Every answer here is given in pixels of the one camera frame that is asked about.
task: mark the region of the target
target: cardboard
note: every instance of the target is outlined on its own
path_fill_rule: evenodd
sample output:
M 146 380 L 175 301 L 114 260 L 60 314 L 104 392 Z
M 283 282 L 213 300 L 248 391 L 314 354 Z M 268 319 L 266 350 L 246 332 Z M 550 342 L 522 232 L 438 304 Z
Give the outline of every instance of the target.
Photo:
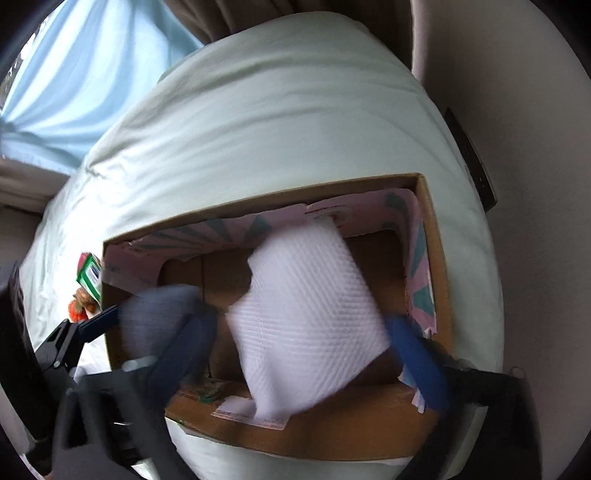
M 277 192 L 227 205 L 190 212 L 157 225 L 130 232 L 106 242 L 120 244 L 150 232 L 201 222 L 210 218 L 234 218 L 295 203 L 310 204 L 348 193 L 391 187 L 409 188 L 417 196 L 425 227 L 437 333 L 433 338 L 452 351 L 452 309 L 446 265 L 427 183 L 419 174 L 346 180 Z M 383 313 L 405 313 L 405 277 L 402 247 L 392 231 L 380 231 L 346 239 L 378 308 Z M 204 300 L 222 311 L 249 288 L 246 263 L 251 251 L 213 252 L 181 262 L 164 263 L 158 283 L 187 283 L 202 288 Z M 103 307 L 117 304 L 130 294 L 108 284 L 102 286 Z M 107 334 L 113 368 L 127 359 L 117 329 Z M 437 414 L 417 412 L 411 404 L 414 392 L 397 381 L 400 366 L 385 352 L 347 387 L 310 410 L 292 416 L 283 431 L 237 423 L 211 415 L 229 395 L 249 397 L 238 352 L 223 315 L 210 357 L 210 374 L 227 381 L 219 400 L 200 401 L 193 387 L 186 387 L 171 401 L 167 416 L 212 439 L 275 455 L 318 460 L 378 460 L 412 456 L 427 438 Z

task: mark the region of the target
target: light blue fabric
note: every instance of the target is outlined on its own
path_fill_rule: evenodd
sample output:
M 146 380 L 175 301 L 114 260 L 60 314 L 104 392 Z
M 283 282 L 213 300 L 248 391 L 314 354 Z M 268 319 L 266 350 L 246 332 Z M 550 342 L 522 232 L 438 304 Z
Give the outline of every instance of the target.
M 160 0 L 66 0 L 8 95 L 1 153 L 72 174 L 166 70 L 202 46 Z

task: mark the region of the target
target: orange object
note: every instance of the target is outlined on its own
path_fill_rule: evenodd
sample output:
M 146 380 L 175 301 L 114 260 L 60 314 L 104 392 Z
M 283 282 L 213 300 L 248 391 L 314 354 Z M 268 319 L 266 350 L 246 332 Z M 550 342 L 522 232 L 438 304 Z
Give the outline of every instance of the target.
M 68 305 L 68 314 L 73 323 L 78 323 L 81 320 L 88 320 L 85 308 L 78 300 L 72 300 Z

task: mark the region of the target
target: bed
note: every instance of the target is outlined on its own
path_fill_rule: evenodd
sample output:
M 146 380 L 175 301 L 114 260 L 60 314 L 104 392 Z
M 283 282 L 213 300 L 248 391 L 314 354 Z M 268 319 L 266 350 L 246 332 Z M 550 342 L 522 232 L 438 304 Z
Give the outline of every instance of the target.
M 503 306 L 491 236 L 451 133 L 402 62 L 363 25 L 329 12 L 282 17 L 202 48 L 99 140 L 48 206 L 21 266 L 32 343 L 67 316 L 80 253 L 100 254 L 109 238 L 261 194 L 410 172 L 426 176 L 439 223 L 454 354 L 500 371 Z M 103 338 L 85 347 L 80 365 L 109 369 Z M 450 472 L 470 452 L 475 418 Z M 282 459 L 170 429 L 207 479 L 392 478 L 405 464 Z

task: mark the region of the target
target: sticker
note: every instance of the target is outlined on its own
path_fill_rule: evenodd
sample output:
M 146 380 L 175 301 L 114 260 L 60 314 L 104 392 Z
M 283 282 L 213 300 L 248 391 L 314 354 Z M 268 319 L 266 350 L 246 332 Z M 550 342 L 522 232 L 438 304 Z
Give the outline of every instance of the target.
M 256 417 L 255 401 L 251 398 L 237 397 L 235 395 L 226 398 L 224 403 L 212 415 L 219 419 L 237 421 L 271 430 L 283 430 L 287 425 L 287 420 L 289 420 L 289 417 L 285 419 Z

